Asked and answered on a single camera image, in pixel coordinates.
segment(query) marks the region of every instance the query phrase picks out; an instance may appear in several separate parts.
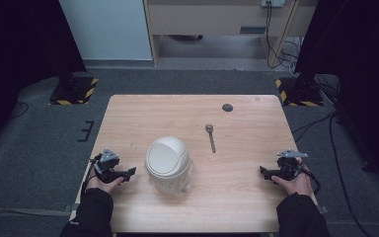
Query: person's left hand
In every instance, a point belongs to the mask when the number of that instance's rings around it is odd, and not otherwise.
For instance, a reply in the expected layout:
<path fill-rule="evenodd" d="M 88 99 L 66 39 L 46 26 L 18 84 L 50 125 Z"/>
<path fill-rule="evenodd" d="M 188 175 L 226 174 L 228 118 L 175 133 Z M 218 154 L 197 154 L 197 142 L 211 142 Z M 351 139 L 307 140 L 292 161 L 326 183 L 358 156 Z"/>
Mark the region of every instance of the person's left hand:
<path fill-rule="evenodd" d="M 89 177 L 91 178 L 88 181 L 86 190 L 98 188 L 110 195 L 113 192 L 114 188 L 119 186 L 124 181 L 123 177 L 119 177 L 118 179 L 112 181 L 111 183 L 105 184 L 100 179 L 98 179 L 98 177 L 95 175 L 95 168 L 92 166 L 90 167 L 90 169 L 92 169 L 89 175 Z"/>

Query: white container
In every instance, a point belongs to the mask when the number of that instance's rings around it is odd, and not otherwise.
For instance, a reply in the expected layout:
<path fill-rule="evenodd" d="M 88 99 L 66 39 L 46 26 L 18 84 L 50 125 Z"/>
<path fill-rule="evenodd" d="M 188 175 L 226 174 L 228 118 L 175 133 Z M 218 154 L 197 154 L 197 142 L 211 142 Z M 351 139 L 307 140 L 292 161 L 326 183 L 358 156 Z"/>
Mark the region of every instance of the white container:
<path fill-rule="evenodd" d="M 146 170 L 160 192 L 178 195 L 189 183 L 190 157 L 183 141 L 174 136 L 155 140 L 147 151 Z"/>

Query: black sleeve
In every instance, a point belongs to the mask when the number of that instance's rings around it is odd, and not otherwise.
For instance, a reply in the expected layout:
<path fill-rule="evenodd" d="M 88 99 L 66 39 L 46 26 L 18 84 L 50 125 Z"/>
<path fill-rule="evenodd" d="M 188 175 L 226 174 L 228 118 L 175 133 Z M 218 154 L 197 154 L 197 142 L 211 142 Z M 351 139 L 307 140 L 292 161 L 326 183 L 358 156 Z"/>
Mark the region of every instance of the black sleeve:
<path fill-rule="evenodd" d="M 284 199 L 276 212 L 280 237 L 331 236 L 325 217 L 308 196 L 295 193 Z"/>
<path fill-rule="evenodd" d="M 88 189 L 81 198 L 76 217 L 65 224 L 60 237 L 113 236 L 110 226 L 113 199 L 100 189 Z"/>

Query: power outlet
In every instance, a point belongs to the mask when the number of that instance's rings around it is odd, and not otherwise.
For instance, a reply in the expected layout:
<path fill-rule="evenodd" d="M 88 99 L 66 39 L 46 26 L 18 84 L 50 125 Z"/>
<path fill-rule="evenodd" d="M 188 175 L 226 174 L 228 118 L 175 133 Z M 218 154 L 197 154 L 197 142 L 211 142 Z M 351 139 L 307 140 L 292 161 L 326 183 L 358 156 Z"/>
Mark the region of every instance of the power outlet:
<path fill-rule="evenodd" d="M 285 0 L 263 0 L 261 3 L 262 7 L 268 7 L 269 3 L 272 7 L 281 8 L 284 6 Z"/>

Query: small round object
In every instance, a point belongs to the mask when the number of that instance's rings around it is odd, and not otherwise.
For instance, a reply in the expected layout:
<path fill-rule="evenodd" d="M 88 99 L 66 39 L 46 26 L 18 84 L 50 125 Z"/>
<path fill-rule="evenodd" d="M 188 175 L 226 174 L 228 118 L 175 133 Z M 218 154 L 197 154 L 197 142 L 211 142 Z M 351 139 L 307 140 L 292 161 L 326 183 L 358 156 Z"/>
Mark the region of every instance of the small round object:
<path fill-rule="evenodd" d="M 221 109 L 225 112 L 232 112 L 233 111 L 233 106 L 230 104 L 224 104 Z"/>

